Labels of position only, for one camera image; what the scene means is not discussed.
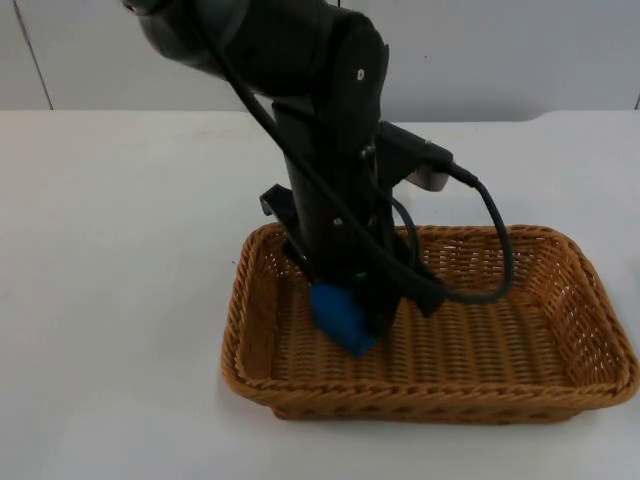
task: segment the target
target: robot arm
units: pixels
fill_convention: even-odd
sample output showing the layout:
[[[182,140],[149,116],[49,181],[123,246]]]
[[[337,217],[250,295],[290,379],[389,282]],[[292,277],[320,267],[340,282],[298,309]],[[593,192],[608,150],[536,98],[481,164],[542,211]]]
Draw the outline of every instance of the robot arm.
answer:
[[[445,299],[489,303],[513,276],[491,197],[447,150],[380,122],[389,49],[364,15],[324,0],[123,0],[163,56],[227,79],[282,148],[291,190],[261,197],[287,231],[286,253],[312,283],[318,326],[360,355],[393,323],[402,296],[425,316]],[[274,100],[272,119],[253,92]],[[503,285],[488,295],[444,287],[420,260],[410,216],[392,197],[408,178],[431,190],[450,174],[476,188],[498,229]],[[392,207],[409,231],[395,233]]]

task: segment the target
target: blue block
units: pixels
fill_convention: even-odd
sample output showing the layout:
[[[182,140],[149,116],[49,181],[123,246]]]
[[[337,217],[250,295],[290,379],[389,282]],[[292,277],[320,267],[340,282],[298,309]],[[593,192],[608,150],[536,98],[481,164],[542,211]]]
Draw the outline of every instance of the blue block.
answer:
[[[364,310],[351,290],[317,283],[311,287],[311,306],[317,327],[354,357],[375,345]]]

